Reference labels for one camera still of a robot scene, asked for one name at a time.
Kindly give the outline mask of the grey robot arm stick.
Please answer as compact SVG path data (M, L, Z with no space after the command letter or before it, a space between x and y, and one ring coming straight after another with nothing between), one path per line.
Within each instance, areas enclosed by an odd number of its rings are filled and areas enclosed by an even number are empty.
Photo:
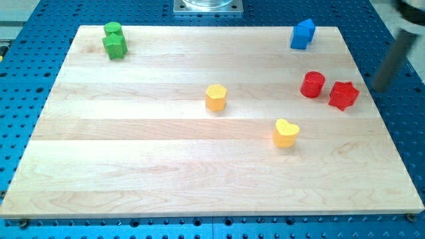
M396 78L396 73L420 35L400 29L372 81L372 90L386 92Z

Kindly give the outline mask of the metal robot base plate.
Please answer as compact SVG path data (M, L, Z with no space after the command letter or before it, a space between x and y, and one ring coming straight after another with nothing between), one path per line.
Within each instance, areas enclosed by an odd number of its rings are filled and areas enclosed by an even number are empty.
M174 0L173 12L190 13L243 13L242 0Z

